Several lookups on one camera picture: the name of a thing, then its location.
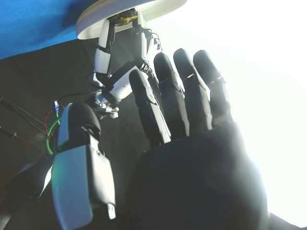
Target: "blue fabric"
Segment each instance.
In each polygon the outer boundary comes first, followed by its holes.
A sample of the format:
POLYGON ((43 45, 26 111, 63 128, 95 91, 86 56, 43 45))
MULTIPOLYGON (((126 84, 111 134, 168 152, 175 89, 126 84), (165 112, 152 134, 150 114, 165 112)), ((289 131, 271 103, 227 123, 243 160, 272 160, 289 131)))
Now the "blue fabric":
POLYGON ((0 0, 0 59, 76 39, 79 15, 97 0, 0 0))

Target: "white disc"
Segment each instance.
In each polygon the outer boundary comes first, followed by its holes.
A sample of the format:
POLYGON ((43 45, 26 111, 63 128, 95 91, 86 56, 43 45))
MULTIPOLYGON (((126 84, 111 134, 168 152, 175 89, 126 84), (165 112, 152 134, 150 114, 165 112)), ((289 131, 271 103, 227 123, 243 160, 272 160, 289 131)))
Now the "white disc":
MULTIPOLYGON (((145 21, 150 21, 174 11, 186 2, 187 0, 99 0, 79 16, 76 34, 79 39, 98 37, 104 19, 131 8, 141 12, 145 21)), ((116 32, 131 27, 131 23, 116 27, 116 32)))

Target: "white background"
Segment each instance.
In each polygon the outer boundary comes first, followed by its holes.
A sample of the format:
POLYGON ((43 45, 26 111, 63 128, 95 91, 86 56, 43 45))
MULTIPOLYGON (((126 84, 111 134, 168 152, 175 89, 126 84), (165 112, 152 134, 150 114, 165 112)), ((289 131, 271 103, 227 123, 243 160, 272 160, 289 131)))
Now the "white background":
POLYGON ((307 2, 188 0, 148 22, 172 59, 206 50, 229 85, 269 211, 307 226, 307 2))

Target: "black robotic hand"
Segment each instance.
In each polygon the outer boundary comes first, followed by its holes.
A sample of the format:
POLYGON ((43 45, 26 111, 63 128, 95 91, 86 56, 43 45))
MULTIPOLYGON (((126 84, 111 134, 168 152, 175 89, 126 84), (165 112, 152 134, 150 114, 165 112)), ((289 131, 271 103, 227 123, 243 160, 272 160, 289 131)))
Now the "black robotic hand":
POLYGON ((154 148, 142 155, 130 183, 123 229, 265 230, 265 190, 232 121, 224 79, 205 51, 192 62, 180 49, 174 61, 185 97, 168 57, 154 60, 165 123, 162 113, 155 118, 159 104, 142 75, 130 74, 154 148))

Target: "dark background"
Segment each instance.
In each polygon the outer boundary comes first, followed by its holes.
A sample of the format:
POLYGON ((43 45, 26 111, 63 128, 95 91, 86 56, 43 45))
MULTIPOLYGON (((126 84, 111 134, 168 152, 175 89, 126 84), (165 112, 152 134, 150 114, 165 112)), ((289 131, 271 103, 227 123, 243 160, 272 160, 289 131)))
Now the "dark background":
MULTIPOLYGON (((115 72, 132 60, 131 30, 116 34, 112 46, 111 71, 115 72)), ((87 75, 93 72, 97 39, 73 40, 31 53, 9 57, 0 61, 0 97, 22 107, 43 121, 52 109, 52 100, 76 92, 95 89, 88 84, 87 75)), ((68 102, 83 102, 89 95, 69 97, 68 102)), ((120 206, 127 183, 137 159, 149 148, 148 140, 139 120, 134 96, 131 94, 119 105, 119 118, 101 121, 101 148, 111 161, 116 201, 120 206)), ((50 117, 49 125, 55 116, 50 117)), ((0 107, 0 126, 16 131, 37 146, 38 151, 16 138, 0 133, 0 187, 3 187, 26 163, 39 160, 46 154, 45 139, 36 129, 16 114, 0 107)), ((56 229, 54 210, 49 192, 35 203, 26 204, 11 219, 7 229, 56 229)))

